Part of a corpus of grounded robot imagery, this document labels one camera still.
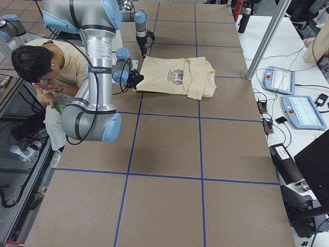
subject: person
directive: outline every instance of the person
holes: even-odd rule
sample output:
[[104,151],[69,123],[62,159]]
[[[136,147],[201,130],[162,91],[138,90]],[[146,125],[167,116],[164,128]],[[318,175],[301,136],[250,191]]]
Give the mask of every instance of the person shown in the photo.
[[71,44],[49,39],[28,42],[13,51],[11,60],[18,75],[32,83],[38,101],[47,105],[44,123],[54,151],[50,166],[55,168],[66,144],[66,134],[54,103],[63,110],[72,101],[87,78],[88,62]]
[[[307,48],[309,48],[313,44],[315,38],[316,37],[304,39],[303,42],[304,42],[305,46]],[[319,59],[319,61],[317,62],[317,65],[318,65],[319,69],[321,70],[323,76],[329,83],[329,48],[326,50],[326,52],[323,54],[323,56]]]

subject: red fire extinguisher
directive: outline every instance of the red fire extinguisher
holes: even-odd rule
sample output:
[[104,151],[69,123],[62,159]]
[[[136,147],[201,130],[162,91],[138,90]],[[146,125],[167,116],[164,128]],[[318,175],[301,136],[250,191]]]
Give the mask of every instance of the red fire extinguisher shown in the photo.
[[239,14],[241,13],[241,10],[243,8],[243,3],[244,3],[244,0],[237,0],[236,1],[235,8],[234,8],[234,11],[233,11],[234,22],[237,21],[237,18],[239,17]]

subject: chair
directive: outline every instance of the chair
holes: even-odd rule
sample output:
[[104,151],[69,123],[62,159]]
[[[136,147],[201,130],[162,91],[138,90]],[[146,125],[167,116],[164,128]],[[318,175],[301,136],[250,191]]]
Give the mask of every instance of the chair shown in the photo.
[[319,10],[323,5],[328,2],[327,0],[292,0],[286,13],[290,15],[290,20],[294,26],[303,30],[308,26],[311,20],[318,16]]

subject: sneaker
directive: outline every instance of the sneaker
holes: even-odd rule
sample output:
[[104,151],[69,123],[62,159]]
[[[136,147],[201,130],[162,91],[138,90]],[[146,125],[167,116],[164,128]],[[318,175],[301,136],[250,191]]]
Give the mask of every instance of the sneaker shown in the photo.
[[58,162],[60,161],[61,155],[62,155],[62,153],[59,150],[56,150],[53,153],[53,156],[52,156],[50,164],[49,164],[51,168],[56,168],[57,167]]

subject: black monitor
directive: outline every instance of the black monitor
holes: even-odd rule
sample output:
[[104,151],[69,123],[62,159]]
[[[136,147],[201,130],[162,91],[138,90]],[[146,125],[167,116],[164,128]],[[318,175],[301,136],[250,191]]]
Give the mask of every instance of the black monitor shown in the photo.
[[329,130],[294,157],[297,167],[322,206],[329,206]]

